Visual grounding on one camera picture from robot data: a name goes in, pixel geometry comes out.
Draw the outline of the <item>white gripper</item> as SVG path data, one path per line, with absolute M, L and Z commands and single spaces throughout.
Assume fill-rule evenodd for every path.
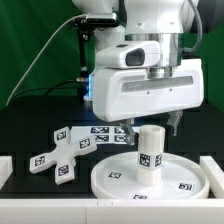
M 103 68 L 94 76 L 92 91 L 94 114 L 107 122 L 123 120 L 128 145 L 135 144 L 131 118 L 136 117 L 170 112 L 167 125 L 176 136 L 182 110 L 200 106 L 204 98 L 201 60 L 183 60 L 167 78 L 149 79 L 146 69 Z

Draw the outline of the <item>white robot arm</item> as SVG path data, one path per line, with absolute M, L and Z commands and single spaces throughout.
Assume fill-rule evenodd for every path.
M 224 21 L 224 0 L 72 0 L 96 30 L 91 75 L 94 114 L 117 121 L 135 143 L 132 120 L 169 113 L 173 132 L 183 111 L 204 98 L 203 33 Z

